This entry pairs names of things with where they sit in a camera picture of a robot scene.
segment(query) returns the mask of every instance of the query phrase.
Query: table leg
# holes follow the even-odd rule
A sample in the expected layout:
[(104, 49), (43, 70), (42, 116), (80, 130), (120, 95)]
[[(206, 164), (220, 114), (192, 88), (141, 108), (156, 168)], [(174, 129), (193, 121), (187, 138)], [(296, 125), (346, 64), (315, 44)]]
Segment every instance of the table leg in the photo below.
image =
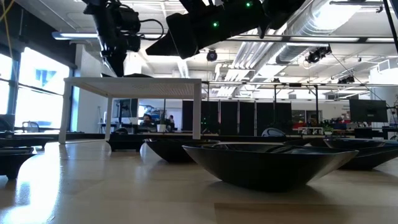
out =
[(65, 82), (65, 87), (64, 87), (64, 91), (63, 91), (61, 128), (60, 128), (60, 134), (58, 137), (58, 141), (60, 144), (65, 144), (66, 140), (67, 140), (67, 128), (68, 128), (68, 120), (69, 120), (69, 115), (70, 115), (71, 94), (72, 94), (72, 85), (68, 82)]
[(105, 127), (105, 140), (111, 137), (111, 119), (112, 119), (112, 97), (108, 98), (108, 110), (106, 111), (106, 127)]
[(200, 139), (201, 83), (193, 87), (193, 139)]

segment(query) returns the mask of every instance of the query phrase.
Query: potted plant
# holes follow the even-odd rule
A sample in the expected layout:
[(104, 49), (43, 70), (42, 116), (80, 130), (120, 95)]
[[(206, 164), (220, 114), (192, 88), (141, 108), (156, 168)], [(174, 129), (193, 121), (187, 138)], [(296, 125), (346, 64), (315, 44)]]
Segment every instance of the potted plant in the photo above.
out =
[(333, 128), (331, 126), (325, 126), (323, 127), (323, 133), (326, 135), (331, 135), (333, 133)]

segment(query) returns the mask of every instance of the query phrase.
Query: security camera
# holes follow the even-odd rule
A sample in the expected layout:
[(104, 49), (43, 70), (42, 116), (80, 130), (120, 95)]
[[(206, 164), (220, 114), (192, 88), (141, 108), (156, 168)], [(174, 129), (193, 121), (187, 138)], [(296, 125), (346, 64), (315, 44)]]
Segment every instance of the security camera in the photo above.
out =
[(216, 50), (210, 49), (209, 52), (207, 53), (207, 61), (214, 62), (215, 60), (217, 60)]

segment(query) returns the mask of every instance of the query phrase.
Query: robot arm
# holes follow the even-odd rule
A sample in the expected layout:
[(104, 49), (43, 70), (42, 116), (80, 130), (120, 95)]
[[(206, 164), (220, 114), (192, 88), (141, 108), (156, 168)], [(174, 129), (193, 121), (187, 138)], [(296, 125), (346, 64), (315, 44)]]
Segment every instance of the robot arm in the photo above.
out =
[[(138, 12), (119, 0), (83, 2), (87, 4), (84, 13), (94, 18), (104, 63), (122, 77), (127, 51), (138, 52), (141, 39), (145, 39), (138, 35), (143, 21), (139, 20)], [(305, 0), (223, 0), (219, 6), (206, 6), (202, 0), (180, 2), (188, 13), (166, 18), (169, 30), (146, 49), (148, 55), (188, 58), (204, 47), (255, 28), (263, 38), (268, 29), (282, 27)]]

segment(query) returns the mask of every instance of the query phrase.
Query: green led light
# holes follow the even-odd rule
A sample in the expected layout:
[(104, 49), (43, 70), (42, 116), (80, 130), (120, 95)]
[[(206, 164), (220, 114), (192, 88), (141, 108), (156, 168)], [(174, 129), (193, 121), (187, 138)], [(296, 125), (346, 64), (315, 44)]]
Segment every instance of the green led light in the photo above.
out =
[(214, 22), (214, 23), (213, 23), (213, 27), (214, 27), (214, 28), (218, 27), (219, 25), (220, 25), (220, 24), (219, 24), (218, 22)]

